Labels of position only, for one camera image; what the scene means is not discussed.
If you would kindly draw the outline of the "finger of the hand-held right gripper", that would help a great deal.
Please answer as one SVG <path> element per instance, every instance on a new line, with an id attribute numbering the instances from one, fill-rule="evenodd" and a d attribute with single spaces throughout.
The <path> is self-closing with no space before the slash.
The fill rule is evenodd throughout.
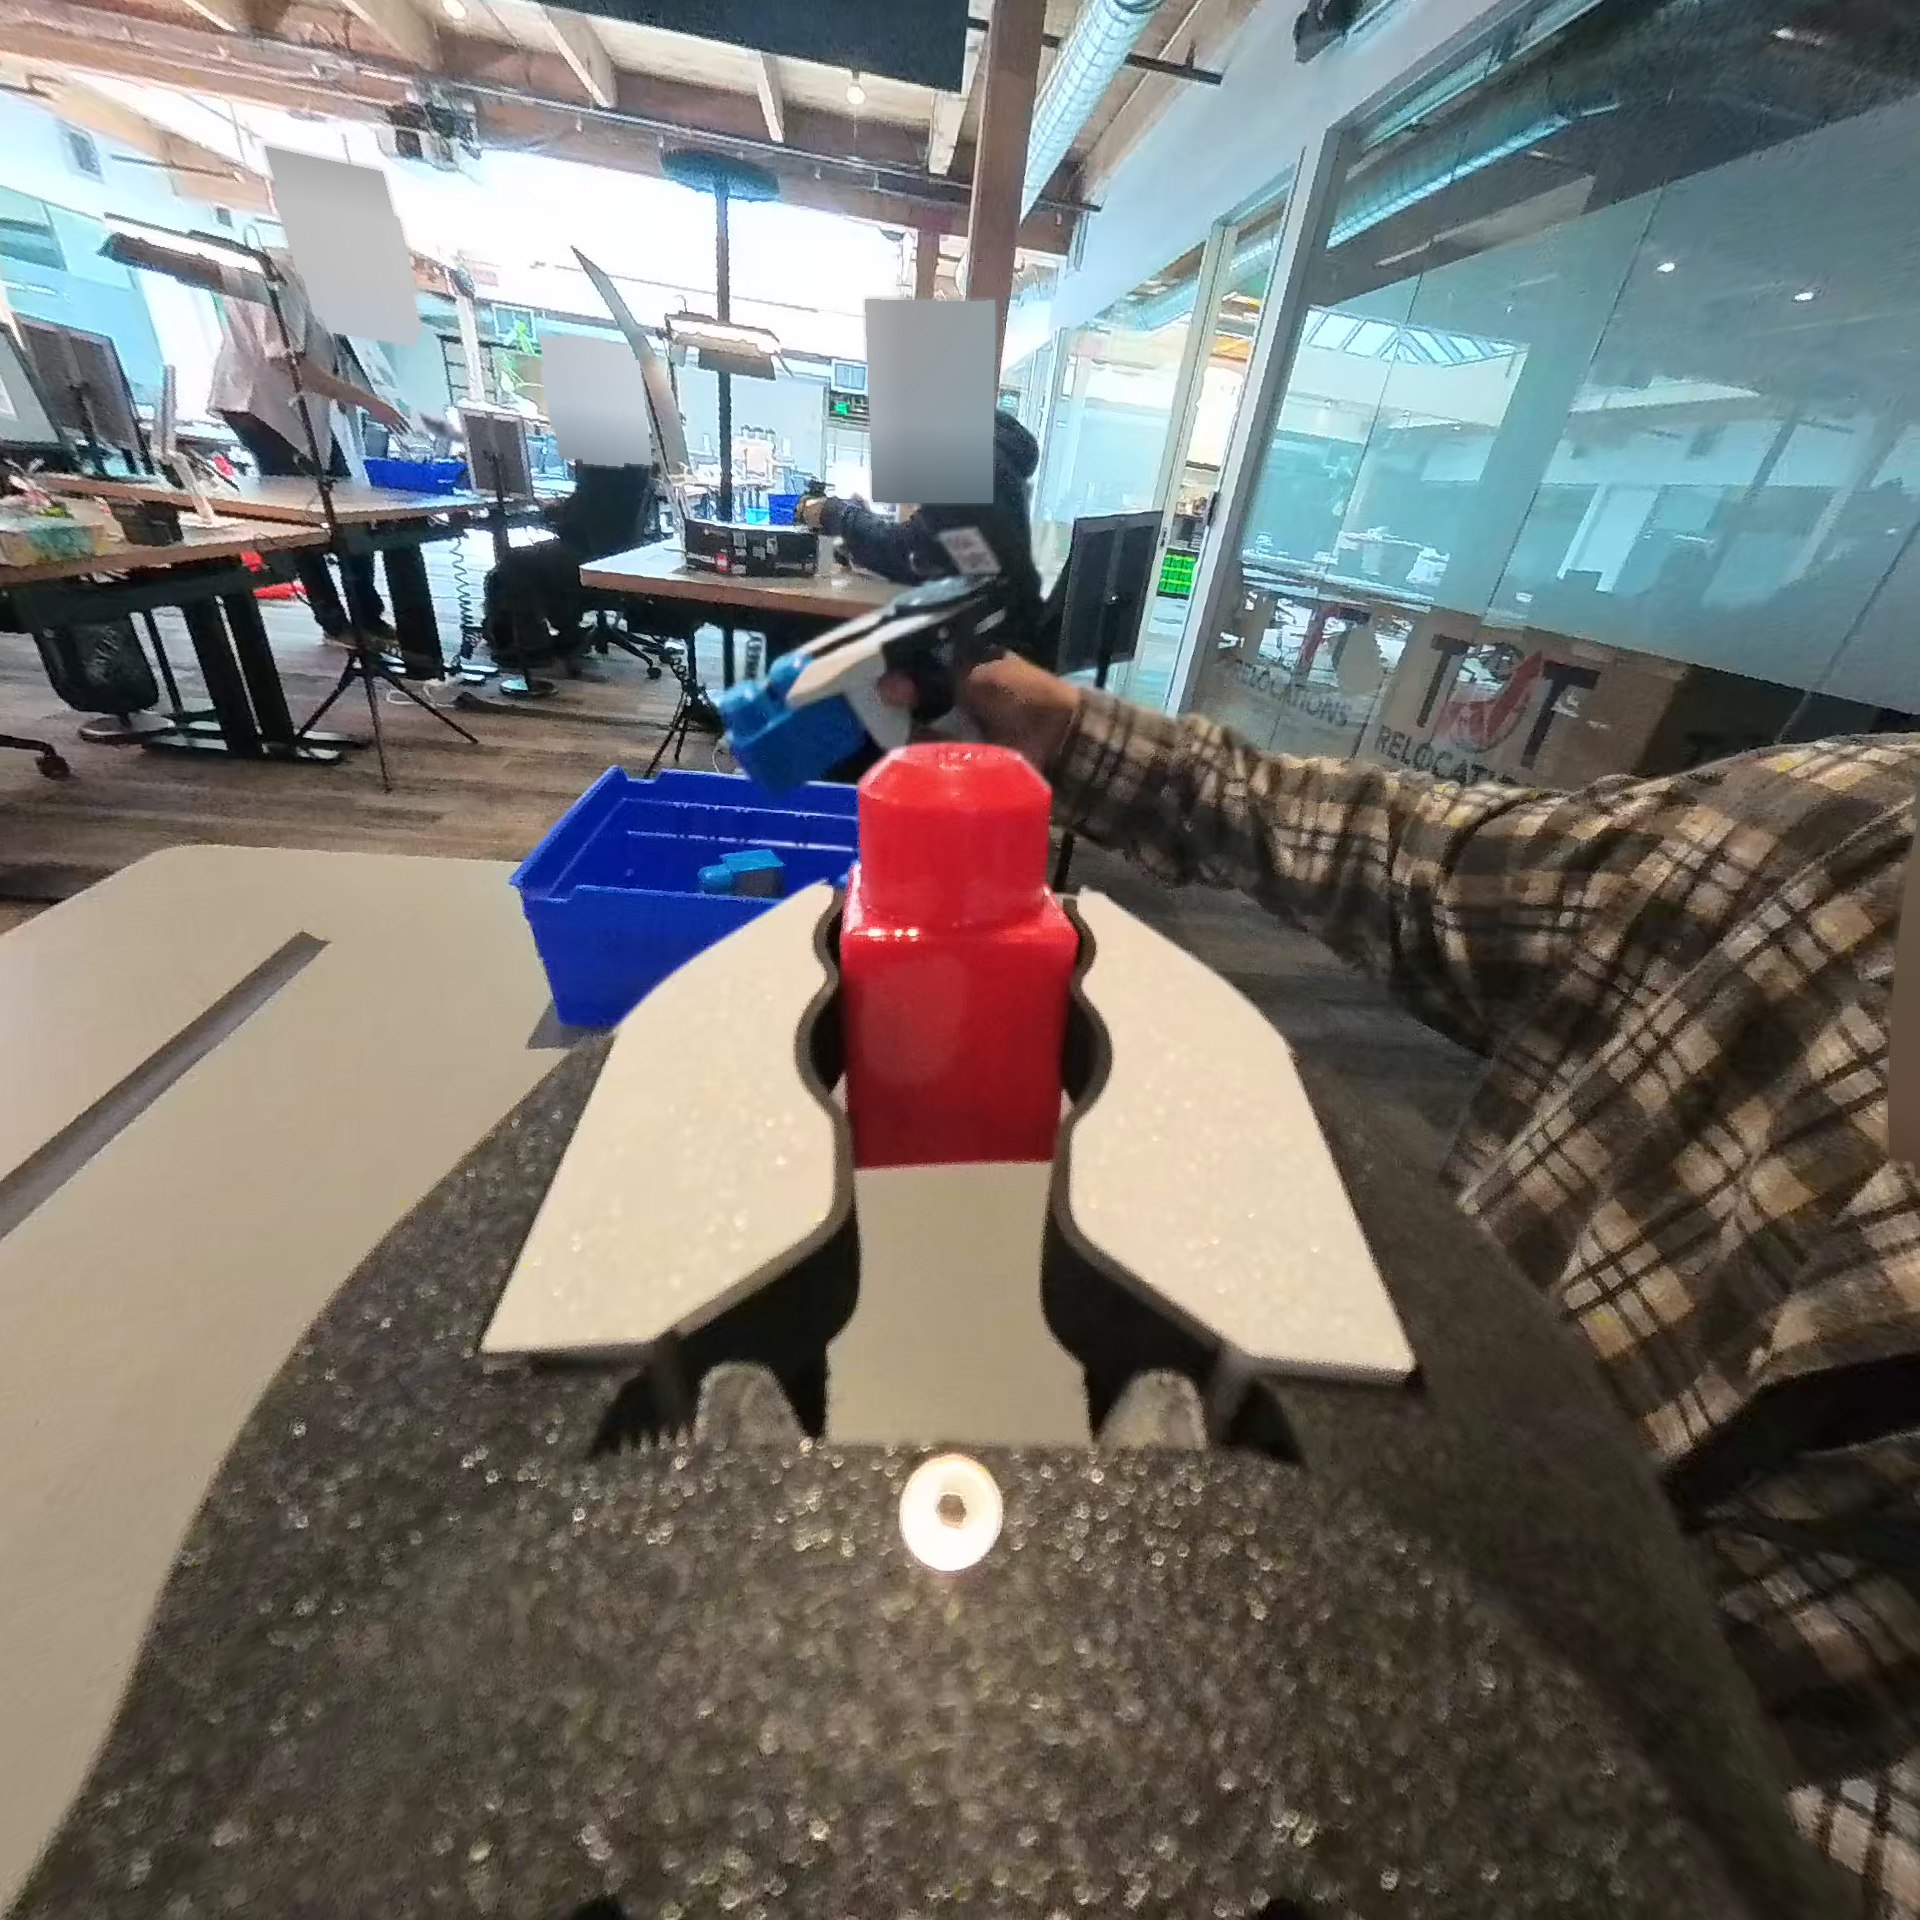
<path id="1" fill-rule="evenodd" d="M 984 586 L 907 586 L 873 613 L 806 640 L 791 706 L 846 697 L 852 709 L 883 709 L 873 685 L 883 669 L 917 679 L 917 709 L 948 709 L 948 675 L 985 632 Z"/>

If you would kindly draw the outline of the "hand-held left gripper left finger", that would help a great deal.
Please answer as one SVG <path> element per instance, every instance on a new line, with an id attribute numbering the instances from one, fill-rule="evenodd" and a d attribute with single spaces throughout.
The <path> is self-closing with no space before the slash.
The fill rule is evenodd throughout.
<path id="1" fill-rule="evenodd" d="M 837 909 L 806 885 L 613 1031 L 485 1358 L 635 1368 L 689 1400 L 751 1363 L 798 1423 L 825 1422 L 827 1345 L 859 1304 Z"/>

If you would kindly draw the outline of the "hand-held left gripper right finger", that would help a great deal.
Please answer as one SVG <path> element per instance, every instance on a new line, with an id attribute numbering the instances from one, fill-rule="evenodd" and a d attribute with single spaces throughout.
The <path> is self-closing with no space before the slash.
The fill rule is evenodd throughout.
<path id="1" fill-rule="evenodd" d="M 1420 1363 L 1286 1038 L 1100 891 L 1077 959 L 1050 1174 L 1050 1335 L 1100 1423 L 1139 1373 L 1223 1423 L 1256 1389 L 1398 1390 Z"/>

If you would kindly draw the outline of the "blue toy block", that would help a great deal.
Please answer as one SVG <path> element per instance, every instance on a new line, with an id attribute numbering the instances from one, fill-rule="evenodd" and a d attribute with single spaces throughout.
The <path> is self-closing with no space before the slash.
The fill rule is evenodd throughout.
<path id="1" fill-rule="evenodd" d="M 768 791 L 859 782 L 883 757 L 883 746 L 837 691 L 810 706 L 791 706 L 798 669 L 803 659 L 784 653 L 760 679 L 733 685 L 716 697 L 733 768 Z"/>

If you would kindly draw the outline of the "blue plastic bin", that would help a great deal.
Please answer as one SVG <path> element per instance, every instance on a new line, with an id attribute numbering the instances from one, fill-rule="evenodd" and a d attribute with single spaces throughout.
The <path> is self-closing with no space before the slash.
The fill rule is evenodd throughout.
<path id="1" fill-rule="evenodd" d="M 616 1023 L 668 974 L 784 903 L 694 891 L 699 865 L 739 845 L 784 860 L 784 900 L 843 885 L 859 848 L 859 791 L 768 791 L 746 773 L 678 768 L 647 778 L 602 770 L 514 877 L 553 1015 Z"/>

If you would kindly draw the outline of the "red single-stud block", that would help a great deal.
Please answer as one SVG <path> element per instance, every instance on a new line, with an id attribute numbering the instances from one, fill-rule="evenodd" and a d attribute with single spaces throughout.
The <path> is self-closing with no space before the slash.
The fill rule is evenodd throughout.
<path id="1" fill-rule="evenodd" d="M 1050 788 L 1004 746 L 917 743 L 859 782 L 837 1020 L 859 1170 L 1050 1161 L 1077 929 Z"/>

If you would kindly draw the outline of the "person's right forearm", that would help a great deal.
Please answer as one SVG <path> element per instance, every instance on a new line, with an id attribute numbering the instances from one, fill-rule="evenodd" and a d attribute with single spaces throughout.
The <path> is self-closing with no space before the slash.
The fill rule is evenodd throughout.
<path id="1" fill-rule="evenodd" d="M 1253 749 L 1070 691 L 1038 756 L 1059 822 L 1168 885 L 1206 885 L 1302 929 L 1432 1032 L 1496 1052 L 1518 1020 L 1619 1015 L 1656 794 L 1446 782 Z"/>

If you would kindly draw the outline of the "black box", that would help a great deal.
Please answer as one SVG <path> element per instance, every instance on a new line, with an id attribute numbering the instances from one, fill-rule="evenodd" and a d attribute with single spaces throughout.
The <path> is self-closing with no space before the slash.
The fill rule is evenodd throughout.
<path id="1" fill-rule="evenodd" d="M 683 568 L 720 579 L 817 579 L 822 537 L 773 521 L 683 521 Z"/>

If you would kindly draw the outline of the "wooden desk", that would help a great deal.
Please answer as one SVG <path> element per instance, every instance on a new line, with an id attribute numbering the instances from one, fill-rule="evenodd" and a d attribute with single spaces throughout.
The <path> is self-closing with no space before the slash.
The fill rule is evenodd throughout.
<path id="1" fill-rule="evenodd" d="M 578 568 L 578 582 L 643 606 L 689 609 L 699 629 L 752 632 L 760 639 L 760 663 L 883 609 L 900 592 L 895 582 L 837 563 L 817 577 L 720 577 L 683 563 L 672 541 L 586 563 Z"/>
<path id="2" fill-rule="evenodd" d="M 196 706 L 161 686 L 159 714 L 94 714 L 85 739 L 141 746 L 151 756 L 231 757 L 279 768 L 336 768 L 375 749 L 386 770 L 377 702 L 446 720 L 457 743 L 476 735 L 431 709 L 425 685 L 446 669 L 431 586 L 421 549 L 466 529 L 504 533 L 504 499 L 480 493 L 375 493 L 360 483 L 259 483 L 241 499 L 210 510 L 159 483 L 88 483 L 49 474 L 46 496 L 106 510 L 171 510 L 175 541 L 133 541 L 85 558 L 35 558 L 6 568 L 6 629 L 35 640 L 79 639 L 85 629 L 129 627 L 159 639 L 155 618 L 175 613 L 189 629 L 199 686 Z M 350 639 L 350 663 L 335 691 L 297 717 L 263 627 L 259 586 L 289 582 L 299 558 L 377 558 L 394 639 Z"/>

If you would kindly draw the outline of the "small monitor on stand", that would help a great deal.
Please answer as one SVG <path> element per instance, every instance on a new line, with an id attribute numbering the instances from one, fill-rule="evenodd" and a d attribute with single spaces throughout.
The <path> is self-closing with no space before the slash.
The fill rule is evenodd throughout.
<path id="1" fill-rule="evenodd" d="M 498 527 L 540 527 L 536 468 L 526 418 L 487 406 L 457 409 L 466 488 L 490 499 Z"/>

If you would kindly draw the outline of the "black tripod stand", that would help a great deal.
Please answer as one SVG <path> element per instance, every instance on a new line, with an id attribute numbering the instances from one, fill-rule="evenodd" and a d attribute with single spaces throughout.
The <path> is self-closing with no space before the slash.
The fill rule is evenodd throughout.
<path id="1" fill-rule="evenodd" d="M 344 344 L 335 329 L 319 324 L 297 260 L 289 249 L 263 249 L 259 272 L 265 285 L 265 307 L 276 318 L 279 366 L 291 384 L 291 412 L 302 431 L 302 474 L 312 481 L 329 556 L 343 577 L 344 629 L 343 646 L 350 668 L 343 669 L 336 691 L 350 685 L 361 686 L 369 709 L 369 749 L 382 791 L 392 791 L 392 761 L 382 739 L 382 691 L 401 691 L 407 706 L 430 714 L 430 697 L 401 679 L 401 668 L 386 663 L 394 632 L 386 627 L 386 602 L 375 586 L 369 529 L 352 521 L 343 527 L 343 488 L 361 488 L 360 441 L 343 438 L 350 418 L 382 424 L 392 438 L 412 438 L 425 424 L 446 424 L 442 418 L 417 420 L 403 406 L 367 389 L 360 352 Z"/>

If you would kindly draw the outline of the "person's plaid shirt torso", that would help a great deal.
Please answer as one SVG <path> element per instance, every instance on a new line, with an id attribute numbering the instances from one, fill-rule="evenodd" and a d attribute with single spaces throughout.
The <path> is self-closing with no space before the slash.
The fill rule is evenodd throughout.
<path id="1" fill-rule="evenodd" d="M 1463 1200 L 1630 1412 L 1862 1916 L 1914 1916 L 1913 845 L 1914 735 L 1420 803 L 1496 1052 Z"/>

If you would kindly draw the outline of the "printed cardboard box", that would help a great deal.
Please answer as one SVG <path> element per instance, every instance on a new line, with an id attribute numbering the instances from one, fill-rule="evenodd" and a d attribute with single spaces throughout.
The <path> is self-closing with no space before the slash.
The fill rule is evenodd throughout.
<path id="1" fill-rule="evenodd" d="M 1439 782 L 1584 788 L 1644 773 L 1689 668 L 1549 629 L 1424 613 L 1352 761 Z"/>

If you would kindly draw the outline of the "black mesh bin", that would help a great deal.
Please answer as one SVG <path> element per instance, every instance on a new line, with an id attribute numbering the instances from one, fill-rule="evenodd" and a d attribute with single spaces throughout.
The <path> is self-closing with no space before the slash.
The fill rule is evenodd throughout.
<path id="1" fill-rule="evenodd" d="M 161 702 L 129 618 L 35 629 L 52 697 L 88 717 L 139 717 Z"/>

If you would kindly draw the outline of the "black computer monitor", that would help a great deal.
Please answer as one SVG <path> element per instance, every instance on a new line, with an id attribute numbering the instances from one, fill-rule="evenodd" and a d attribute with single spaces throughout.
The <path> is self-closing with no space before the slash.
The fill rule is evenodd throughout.
<path id="1" fill-rule="evenodd" d="M 151 470 L 133 389 L 108 335 L 19 318 L 23 362 L 63 438 L 92 464 Z"/>

